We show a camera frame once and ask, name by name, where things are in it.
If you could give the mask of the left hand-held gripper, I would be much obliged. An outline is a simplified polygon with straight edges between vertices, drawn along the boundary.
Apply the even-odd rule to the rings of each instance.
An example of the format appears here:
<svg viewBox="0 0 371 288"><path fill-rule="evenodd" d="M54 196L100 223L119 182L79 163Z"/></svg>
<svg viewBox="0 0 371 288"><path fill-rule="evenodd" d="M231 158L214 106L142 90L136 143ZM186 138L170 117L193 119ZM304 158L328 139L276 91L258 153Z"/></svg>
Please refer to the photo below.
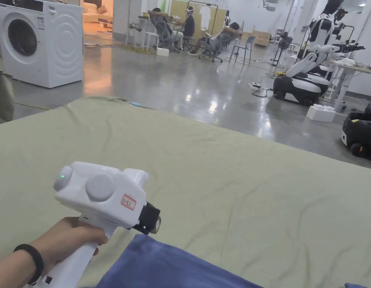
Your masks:
<svg viewBox="0 0 371 288"><path fill-rule="evenodd" d="M74 162L62 168L55 180L55 199L80 212L79 221L104 230L111 238L118 227L156 234L160 210L143 190L149 175L138 169L123 171L108 166Z"/></svg>

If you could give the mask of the person's left hand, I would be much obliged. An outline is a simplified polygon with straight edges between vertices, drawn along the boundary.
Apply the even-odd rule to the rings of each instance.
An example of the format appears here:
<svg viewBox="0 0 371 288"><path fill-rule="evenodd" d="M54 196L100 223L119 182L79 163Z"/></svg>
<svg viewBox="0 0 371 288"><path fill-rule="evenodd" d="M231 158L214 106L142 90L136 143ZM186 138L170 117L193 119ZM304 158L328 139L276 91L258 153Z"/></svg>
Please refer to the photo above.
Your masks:
<svg viewBox="0 0 371 288"><path fill-rule="evenodd" d="M98 246L106 244L108 237L103 229L80 222L77 217L65 217L48 229L30 245L41 255L44 262L42 275L46 275L58 263L72 255L86 243L95 243L94 255Z"/></svg>

